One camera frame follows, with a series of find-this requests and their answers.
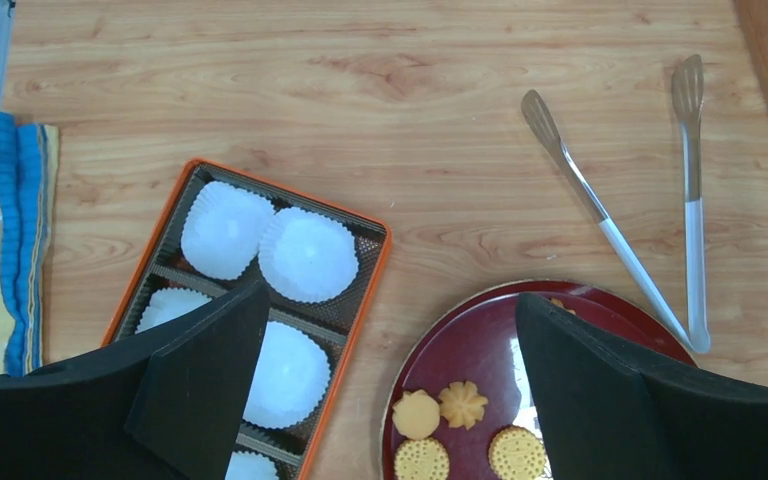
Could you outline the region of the dotted round biscuit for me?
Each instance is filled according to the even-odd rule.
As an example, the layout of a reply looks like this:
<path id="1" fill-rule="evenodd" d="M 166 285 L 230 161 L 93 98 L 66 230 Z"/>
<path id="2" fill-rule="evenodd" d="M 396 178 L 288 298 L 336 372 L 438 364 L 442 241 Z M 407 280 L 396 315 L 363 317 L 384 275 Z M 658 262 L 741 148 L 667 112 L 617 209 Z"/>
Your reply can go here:
<path id="1" fill-rule="evenodd" d="M 394 472 L 398 480 L 447 480 L 450 458 L 433 438 L 405 440 L 395 452 Z"/>
<path id="2" fill-rule="evenodd" d="M 500 479 L 534 480 L 544 473 L 547 454 L 535 434 L 523 427 L 510 426 L 492 439 L 488 461 Z"/>

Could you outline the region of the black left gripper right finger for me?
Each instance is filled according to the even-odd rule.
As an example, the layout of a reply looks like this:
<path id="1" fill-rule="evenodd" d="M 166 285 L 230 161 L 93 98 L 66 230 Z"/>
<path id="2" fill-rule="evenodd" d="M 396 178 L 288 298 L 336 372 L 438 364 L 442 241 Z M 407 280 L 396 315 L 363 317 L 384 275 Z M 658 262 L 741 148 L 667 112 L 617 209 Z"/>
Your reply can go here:
<path id="1" fill-rule="evenodd" d="M 768 387 L 675 360 L 527 293 L 516 328 L 557 479 L 768 479 Z"/>

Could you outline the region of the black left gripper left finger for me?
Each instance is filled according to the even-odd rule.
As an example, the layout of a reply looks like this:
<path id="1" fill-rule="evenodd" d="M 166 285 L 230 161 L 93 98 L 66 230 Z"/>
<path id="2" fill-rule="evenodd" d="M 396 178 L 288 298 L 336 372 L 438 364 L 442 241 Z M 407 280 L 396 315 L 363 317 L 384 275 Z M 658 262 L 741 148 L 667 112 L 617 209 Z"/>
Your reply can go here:
<path id="1" fill-rule="evenodd" d="M 270 311 L 263 282 L 22 377 L 0 375 L 0 479 L 221 479 Z"/>

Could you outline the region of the metal tongs white handle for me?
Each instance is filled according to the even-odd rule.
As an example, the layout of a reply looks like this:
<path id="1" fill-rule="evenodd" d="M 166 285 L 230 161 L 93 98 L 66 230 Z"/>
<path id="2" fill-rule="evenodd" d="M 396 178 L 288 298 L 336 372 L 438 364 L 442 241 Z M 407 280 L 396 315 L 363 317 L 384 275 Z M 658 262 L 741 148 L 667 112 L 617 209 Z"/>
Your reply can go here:
<path id="1" fill-rule="evenodd" d="M 542 96 L 534 89 L 520 108 L 533 135 L 568 179 L 599 225 L 626 270 L 656 312 L 656 318 L 687 349 L 706 354 L 712 339 L 708 328 L 705 218 L 702 195 L 701 118 L 704 104 L 704 67 L 700 54 L 679 63 L 671 75 L 672 106 L 683 148 L 685 273 L 687 325 L 683 326 L 641 263 L 615 221 L 571 157 Z"/>

